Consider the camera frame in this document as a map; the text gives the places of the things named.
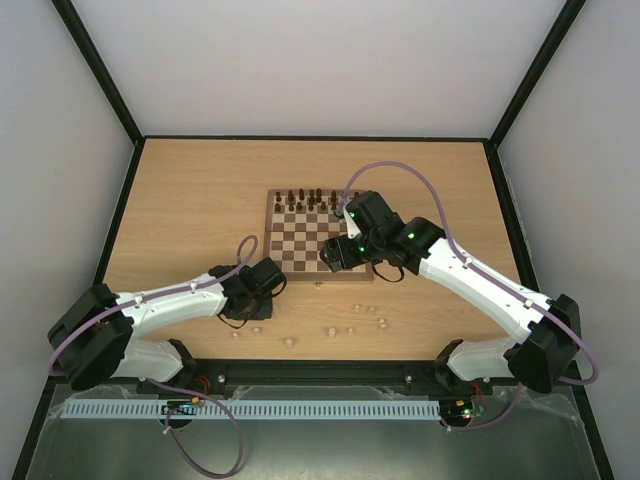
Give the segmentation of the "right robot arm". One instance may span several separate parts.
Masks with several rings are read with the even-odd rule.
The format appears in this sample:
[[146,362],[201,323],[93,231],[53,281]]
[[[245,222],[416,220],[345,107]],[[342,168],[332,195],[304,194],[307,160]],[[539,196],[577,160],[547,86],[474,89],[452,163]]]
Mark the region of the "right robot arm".
[[548,393],[564,381],[579,350],[574,328],[580,312],[571,297],[551,299],[511,281],[461,251],[431,221],[404,222],[375,191],[344,203],[338,216],[346,233],[325,241],[320,251],[331,271],[386,262],[449,289],[506,332],[498,340],[451,342],[436,367],[443,389],[455,392],[482,377],[512,377]]

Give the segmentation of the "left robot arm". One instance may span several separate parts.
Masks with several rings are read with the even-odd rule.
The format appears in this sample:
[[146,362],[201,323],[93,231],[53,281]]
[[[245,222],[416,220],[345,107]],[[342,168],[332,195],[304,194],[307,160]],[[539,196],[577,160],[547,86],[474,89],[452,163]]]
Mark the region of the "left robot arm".
[[200,317],[240,323],[268,319],[274,297],[286,285],[270,258],[253,266],[215,266],[194,279],[148,291],[114,293],[105,284],[93,285],[49,330],[49,373],[65,377],[76,391],[112,378],[173,381],[188,368],[188,350],[174,339],[149,341],[148,334]]

